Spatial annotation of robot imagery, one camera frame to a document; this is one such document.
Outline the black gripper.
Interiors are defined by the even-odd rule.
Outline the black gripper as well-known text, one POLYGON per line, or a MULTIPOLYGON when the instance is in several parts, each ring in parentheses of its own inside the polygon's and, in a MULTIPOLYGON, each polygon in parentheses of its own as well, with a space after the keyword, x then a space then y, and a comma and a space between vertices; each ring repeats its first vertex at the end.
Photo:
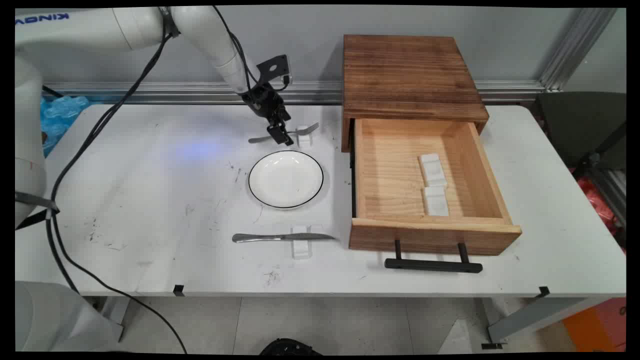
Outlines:
POLYGON ((239 94, 245 105, 258 117, 268 121, 266 130, 277 144, 293 145, 286 122, 291 116, 286 110, 284 100, 269 83, 254 86, 250 91, 239 94))

